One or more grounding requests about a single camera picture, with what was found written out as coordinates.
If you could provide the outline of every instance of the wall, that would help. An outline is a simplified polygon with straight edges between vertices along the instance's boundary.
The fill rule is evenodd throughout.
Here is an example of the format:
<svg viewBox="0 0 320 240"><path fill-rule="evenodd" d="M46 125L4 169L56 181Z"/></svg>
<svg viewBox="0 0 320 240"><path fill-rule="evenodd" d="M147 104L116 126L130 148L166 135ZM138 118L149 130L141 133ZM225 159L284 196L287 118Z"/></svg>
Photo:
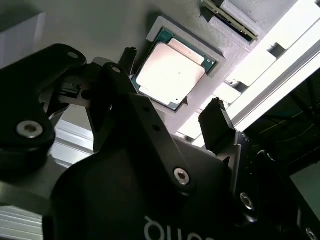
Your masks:
<svg viewBox="0 0 320 240"><path fill-rule="evenodd" d="M304 199L320 219L320 164L314 164L291 177Z"/></svg>

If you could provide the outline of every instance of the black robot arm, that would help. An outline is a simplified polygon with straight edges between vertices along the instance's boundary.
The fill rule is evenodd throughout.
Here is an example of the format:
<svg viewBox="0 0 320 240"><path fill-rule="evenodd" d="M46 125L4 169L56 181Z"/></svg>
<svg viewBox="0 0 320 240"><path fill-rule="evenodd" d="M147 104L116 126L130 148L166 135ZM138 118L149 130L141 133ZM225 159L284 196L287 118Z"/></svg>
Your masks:
<svg viewBox="0 0 320 240"><path fill-rule="evenodd" d="M0 70L2 204L42 215L45 240L320 238L290 177L253 154L219 99L199 118L208 150L192 146L137 94L130 59L87 64L56 44ZM86 107L94 154L66 170L48 154L70 104Z"/></svg>

